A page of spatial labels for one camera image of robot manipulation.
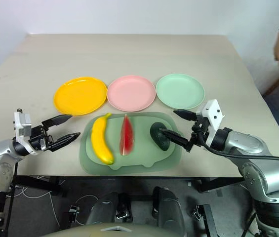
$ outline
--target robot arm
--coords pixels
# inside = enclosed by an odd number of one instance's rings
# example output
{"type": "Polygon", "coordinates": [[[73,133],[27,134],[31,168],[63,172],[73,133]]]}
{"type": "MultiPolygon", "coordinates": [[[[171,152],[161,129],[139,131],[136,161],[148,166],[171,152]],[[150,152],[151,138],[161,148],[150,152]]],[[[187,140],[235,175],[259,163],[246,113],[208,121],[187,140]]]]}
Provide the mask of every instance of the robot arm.
{"type": "Polygon", "coordinates": [[[186,120],[194,121],[191,139],[162,129],[174,143],[190,152],[193,145],[204,146],[210,152],[225,156],[233,162],[244,177],[254,200],[257,223],[263,236],[279,237],[279,158],[273,157],[267,145],[258,137],[219,129],[223,115],[217,100],[210,100],[196,113],[175,110],[186,120]]]}
{"type": "Polygon", "coordinates": [[[51,126],[59,125],[71,118],[71,115],[60,115],[42,122],[32,128],[29,114],[18,109],[14,113],[15,137],[0,142],[0,226],[3,225],[6,193],[10,191],[15,164],[26,155],[37,155],[39,151],[56,151],[73,142],[80,133],[72,133],[53,141],[47,131],[51,126]]]}

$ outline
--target pink plate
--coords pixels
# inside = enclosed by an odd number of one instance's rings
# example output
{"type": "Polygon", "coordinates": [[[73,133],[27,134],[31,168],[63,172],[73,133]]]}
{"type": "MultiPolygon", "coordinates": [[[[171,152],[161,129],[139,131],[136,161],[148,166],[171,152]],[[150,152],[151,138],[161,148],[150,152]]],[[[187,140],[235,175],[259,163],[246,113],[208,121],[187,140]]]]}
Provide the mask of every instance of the pink plate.
{"type": "Polygon", "coordinates": [[[146,78],[124,76],[110,84],[107,97],[115,108],[134,112],[151,105],[156,97],[156,89],[146,78]]]}

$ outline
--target green plate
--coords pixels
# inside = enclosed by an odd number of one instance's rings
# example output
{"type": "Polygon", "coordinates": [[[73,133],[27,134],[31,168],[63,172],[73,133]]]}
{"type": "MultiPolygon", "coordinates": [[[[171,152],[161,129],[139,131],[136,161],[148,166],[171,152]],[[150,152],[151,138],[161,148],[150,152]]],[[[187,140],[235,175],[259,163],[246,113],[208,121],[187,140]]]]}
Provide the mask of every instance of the green plate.
{"type": "Polygon", "coordinates": [[[158,98],[175,109],[194,108],[205,97],[203,86],[195,78],[186,74],[169,74],[162,77],[157,85],[158,98]]]}
{"type": "Polygon", "coordinates": [[[87,173],[119,175],[161,171],[169,169],[179,162],[181,147],[170,143],[169,149],[162,151],[150,136],[150,126],[156,121],[162,122],[168,129],[178,132],[170,116],[157,112],[127,114],[134,129],[134,150],[128,156],[121,156],[119,151],[120,130],[124,115],[112,115],[107,122],[105,140],[115,158],[113,165],[103,164],[92,149],[90,131],[98,117],[86,126],[80,145],[80,164],[87,173]]]}

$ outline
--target toy fruit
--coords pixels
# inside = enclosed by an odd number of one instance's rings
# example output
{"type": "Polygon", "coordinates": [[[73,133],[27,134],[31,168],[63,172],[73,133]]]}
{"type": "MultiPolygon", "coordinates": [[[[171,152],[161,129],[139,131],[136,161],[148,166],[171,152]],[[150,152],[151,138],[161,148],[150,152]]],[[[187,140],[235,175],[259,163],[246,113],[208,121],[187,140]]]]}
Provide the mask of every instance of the toy fruit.
{"type": "Polygon", "coordinates": [[[113,164],[114,157],[110,149],[105,143],[104,133],[106,122],[111,113],[107,113],[102,117],[97,118],[92,126],[91,144],[94,153],[104,164],[113,164]]]}
{"type": "Polygon", "coordinates": [[[163,132],[160,131],[160,128],[166,128],[162,122],[155,122],[151,125],[150,136],[161,150],[166,151],[169,149],[170,141],[163,132]]]}
{"type": "Polygon", "coordinates": [[[124,116],[120,132],[120,154],[126,156],[134,147],[134,131],[127,115],[124,116]]]}

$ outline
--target yellow plate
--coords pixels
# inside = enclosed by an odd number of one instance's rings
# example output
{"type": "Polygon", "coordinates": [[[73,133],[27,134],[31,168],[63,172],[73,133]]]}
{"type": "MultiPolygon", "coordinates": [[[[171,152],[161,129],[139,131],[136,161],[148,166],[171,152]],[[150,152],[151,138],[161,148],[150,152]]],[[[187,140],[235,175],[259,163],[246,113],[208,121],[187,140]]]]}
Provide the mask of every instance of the yellow plate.
{"type": "Polygon", "coordinates": [[[58,88],[54,95],[54,105],[63,114],[85,115],[104,103],[106,91],[105,84],[99,79],[76,78],[58,88]]]}

